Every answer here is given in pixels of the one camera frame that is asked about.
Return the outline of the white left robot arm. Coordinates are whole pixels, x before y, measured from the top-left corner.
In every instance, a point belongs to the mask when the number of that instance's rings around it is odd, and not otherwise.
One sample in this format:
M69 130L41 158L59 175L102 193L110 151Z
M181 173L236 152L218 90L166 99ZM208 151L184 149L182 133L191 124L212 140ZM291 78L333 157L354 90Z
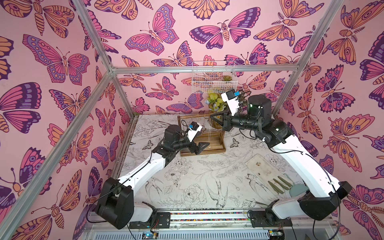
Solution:
M210 144L195 143L196 136L202 133L202 126L192 122L183 131L178 125L170 125L164 131L164 137L151 151L150 156L139 166L120 176L109 178L103 185L97 201L95 213L116 229L121 230L133 222L148 226L156 223L158 210L148 203L137 203L135 195L154 174L164 169L176 155L184 149L199 155Z

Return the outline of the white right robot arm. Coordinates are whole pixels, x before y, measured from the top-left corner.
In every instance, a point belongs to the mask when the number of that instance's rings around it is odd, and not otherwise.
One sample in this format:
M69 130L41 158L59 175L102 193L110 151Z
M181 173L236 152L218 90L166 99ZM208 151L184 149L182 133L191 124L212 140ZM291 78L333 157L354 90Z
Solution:
M229 109L212 114L211 120L226 132L233 128L254 132L255 139L266 143L271 152L281 155L308 187L301 197L272 202L266 208L266 215L272 220L306 215L322 221L338 210L352 186L333 177L313 158L285 122L272 118L270 99L264 95L250 96L244 114L240 112L239 95L234 90L223 93L222 101Z

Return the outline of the wooden jewelry display stand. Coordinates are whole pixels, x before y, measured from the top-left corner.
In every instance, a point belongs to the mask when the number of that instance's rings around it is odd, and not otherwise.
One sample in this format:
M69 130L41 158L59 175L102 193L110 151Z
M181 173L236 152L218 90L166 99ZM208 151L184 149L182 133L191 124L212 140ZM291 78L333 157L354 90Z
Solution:
M226 152L224 143L225 132L213 127L214 121L210 119L210 114L179 115L178 124L183 130L187 129L187 124L197 122L202 128L202 133L194 138L196 144L200 142L210 143L200 155L222 154Z

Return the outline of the artificial plant in gold pot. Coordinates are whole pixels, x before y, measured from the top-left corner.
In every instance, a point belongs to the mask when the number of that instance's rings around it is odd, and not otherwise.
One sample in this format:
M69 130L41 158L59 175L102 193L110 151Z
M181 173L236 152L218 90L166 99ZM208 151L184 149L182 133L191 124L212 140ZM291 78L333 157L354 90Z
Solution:
M207 97L205 102L207 105L209 105L209 111L212 114L222 112L222 111L229 109L228 104L226 102L224 102L221 95L217 94L217 93L208 94L208 97ZM222 126L220 124L218 124L217 122L215 122L214 120L212 120L211 118L209 118L209 123L210 123L212 128L219 129L219 130L222 129Z

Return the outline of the small succulent in basket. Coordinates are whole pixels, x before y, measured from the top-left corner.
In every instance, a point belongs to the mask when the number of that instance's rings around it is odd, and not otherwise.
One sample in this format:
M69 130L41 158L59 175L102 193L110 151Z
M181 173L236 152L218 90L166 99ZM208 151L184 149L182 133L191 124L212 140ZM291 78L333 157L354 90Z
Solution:
M232 80L233 80L232 76L223 76L223 81L224 82L230 82Z

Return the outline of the teal hand brush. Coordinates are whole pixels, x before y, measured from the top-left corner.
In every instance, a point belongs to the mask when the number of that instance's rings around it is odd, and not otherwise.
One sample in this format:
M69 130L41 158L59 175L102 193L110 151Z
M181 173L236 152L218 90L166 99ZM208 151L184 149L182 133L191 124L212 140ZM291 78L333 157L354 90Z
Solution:
M292 183L293 185L290 187L289 189L289 194L291 197L297 197L297 196L300 196L304 193L306 193L309 188L304 185L304 184L300 184L300 183L295 183L290 177L288 174L284 174Z

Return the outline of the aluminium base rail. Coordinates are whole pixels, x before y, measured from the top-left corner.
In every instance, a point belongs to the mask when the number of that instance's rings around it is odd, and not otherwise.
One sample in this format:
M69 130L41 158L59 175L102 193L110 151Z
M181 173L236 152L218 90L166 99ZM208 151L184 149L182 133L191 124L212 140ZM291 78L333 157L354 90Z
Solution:
M269 226L254 220L257 209L162 210L154 227L130 224L117 230L109 224L88 225L83 240L340 240L332 218L314 222L299 216Z

